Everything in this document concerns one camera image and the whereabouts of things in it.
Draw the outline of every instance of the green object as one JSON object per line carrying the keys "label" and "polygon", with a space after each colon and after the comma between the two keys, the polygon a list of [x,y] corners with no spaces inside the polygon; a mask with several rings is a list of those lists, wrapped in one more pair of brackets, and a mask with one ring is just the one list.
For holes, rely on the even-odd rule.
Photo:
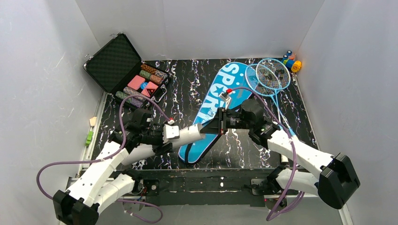
{"label": "green object", "polygon": [[86,146],[89,146],[92,140],[92,135],[94,134],[94,132],[89,131],[88,135],[87,135],[87,140],[86,140]]}

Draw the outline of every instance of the robotic arm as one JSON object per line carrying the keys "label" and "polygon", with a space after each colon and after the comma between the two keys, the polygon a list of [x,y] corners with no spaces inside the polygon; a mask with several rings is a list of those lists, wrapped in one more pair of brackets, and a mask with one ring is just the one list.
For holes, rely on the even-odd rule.
{"label": "robotic arm", "polygon": [[[133,120],[125,126],[128,131],[125,148],[111,159],[92,164],[65,192],[59,190],[53,196],[57,218],[68,225],[95,224],[107,206],[124,194],[142,188],[142,178],[132,169],[122,172],[113,182],[102,187],[120,163],[130,165],[162,155],[201,140],[206,134],[223,135],[229,128],[248,129],[249,137],[256,144],[291,159],[293,151],[287,134],[267,121],[264,112],[257,100],[248,99],[238,111],[218,108],[214,118],[205,124],[195,124],[180,130],[173,120],[163,125],[153,124],[150,111],[135,110]],[[317,195],[329,206],[341,209],[360,186],[350,159],[343,154],[333,156],[318,151],[296,137],[292,141],[296,148],[297,163],[309,172],[296,172],[289,189]],[[122,134],[116,129],[98,159],[114,153],[121,143]],[[285,189],[291,172],[280,166],[267,177],[266,183],[257,188],[278,193]]]}

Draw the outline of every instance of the black marble table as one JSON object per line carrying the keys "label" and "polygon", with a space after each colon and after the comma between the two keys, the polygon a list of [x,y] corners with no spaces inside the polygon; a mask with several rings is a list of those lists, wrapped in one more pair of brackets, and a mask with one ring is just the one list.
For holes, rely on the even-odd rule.
{"label": "black marble table", "polygon": [[[168,116],[174,118],[180,128],[183,128],[192,124],[217,72],[231,61],[249,65],[260,61],[260,59],[168,60],[146,61],[145,63],[172,74],[167,95],[160,102],[160,106]],[[298,138],[317,148],[294,77],[291,80],[291,85],[281,91],[278,98],[281,111]],[[271,99],[266,97],[265,100],[277,115],[276,107],[271,103]],[[118,126],[118,112],[119,105],[115,102],[113,96],[108,95],[92,155],[93,159],[100,153],[110,135],[110,131]],[[155,121],[163,122],[163,118],[159,119],[159,113],[155,113]],[[128,120],[131,115],[130,109],[123,109],[123,120]],[[247,131],[230,129],[228,134],[223,135],[194,168],[273,168],[279,164],[280,155],[278,153],[254,144],[248,137]],[[135,163],[133,168],[183,169],[187,167],[179,159],[178,154],[173,152],[141,160]]]}

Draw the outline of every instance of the gray floor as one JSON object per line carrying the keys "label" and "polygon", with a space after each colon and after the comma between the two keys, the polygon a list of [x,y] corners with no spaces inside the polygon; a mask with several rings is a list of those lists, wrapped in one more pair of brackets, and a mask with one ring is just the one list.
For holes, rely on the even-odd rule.
{"label": "gray floor", "polygon": [[[265,221],[266,208],[248,205],[174,205],[163,206],[163,219],[158,225],[342,225],[340,214],[317,197],[306,197],[293,211],[282,214],[271,222]],[[145,207],[140,215],[154,220],[156,209]],[[141,220],[124,214],[121,203],[109,206],[100,216],[97,225],[147,225]]]}

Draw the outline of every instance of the gray wall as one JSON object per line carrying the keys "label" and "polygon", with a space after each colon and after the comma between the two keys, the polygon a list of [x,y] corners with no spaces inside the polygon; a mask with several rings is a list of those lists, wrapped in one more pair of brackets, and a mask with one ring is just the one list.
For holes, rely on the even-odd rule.
{"label": "gray wall", "polygon": [[[125,214],[131,210],[149,220],[159,218],[159,212],[137,205],[114,203],[100,216],[97,225],[147,225]],[[329,207],[317,197],[305,197],[293,211],[280,215],[270,222],[265,218],[268,209],[249,205],[172,205],[162,206],[163,219],[157,225],[342,225],[338,210]]]}
{"label": "gray wall", "polygon": [[356,225],[398,224],[398,1],[325,0],[298,57],[320,149],[350,156]]}
{"label": "gray wall", "polygon": [[324,0],[76,0],[99,45],[124,31],[145,60],[281,57]]}
{"label": "gray wall", "polygon": [[[81,157],[101,93],[82,64],[99,45],[75,1],[0,1],[0,40],[0,224],[56,224],[36,173]],[[45,190],[64,189],[77,169],[47,169]]]}

